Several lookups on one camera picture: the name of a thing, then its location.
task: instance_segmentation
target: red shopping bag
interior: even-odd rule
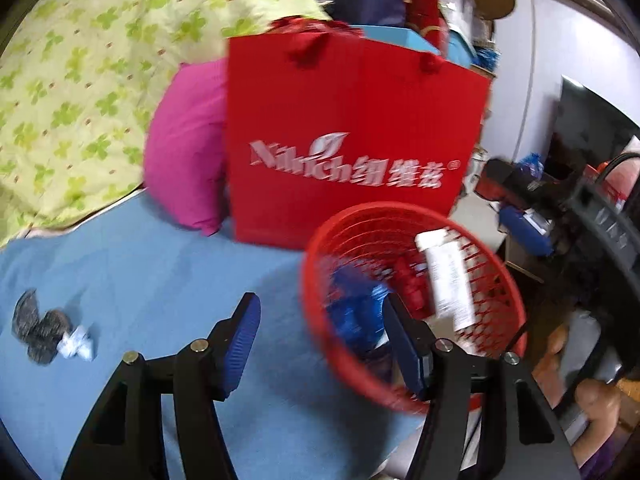
[[[232,38],[228,70],[238,240],[302,249],[330,216],[375,200],[449,213],[486,78],[335,31]]]

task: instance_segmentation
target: green clover print fabric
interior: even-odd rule
[[[130,193],[180,63],[299,14],[327,19],[313,0],[40,0],[0,57],[0,245]]]

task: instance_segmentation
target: red plastic basket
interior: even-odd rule
[[[335,293],[330,286],[331,273],[336,266],[351,263],[369,275],[379,276],[399,256],[412,262],[421,261],[415,235],[441,228],[449,230],[465,251],[478,320],[458,335],[471,340],[486,355],[497,356],[524,323],[522,298],[502,262],[455,222],[415,205],[370,202],[328,219],[315,232],[306,250],[302,275],[305,317],[330,367],[358,393],[393,410],[426,413],[428,402],[417,400],[404,388],[393,388],[381,381],[338,338],[325,311]],[[522,356],[526,344],[524,334],[513,350]],[[479,407],[478,396],[472,399],[470,407]]]

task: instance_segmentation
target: magenta cushion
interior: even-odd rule
[[[183,64],[160,101],[146,140],[145,185],[181,225],[205,235],[224,213],[226,58]]]

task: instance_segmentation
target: monitor screen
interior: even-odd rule
[[[619,155],[640,128],[611,103],[580,83],[562,78],[545,172],[562,180],[585,165],[597,168]]]

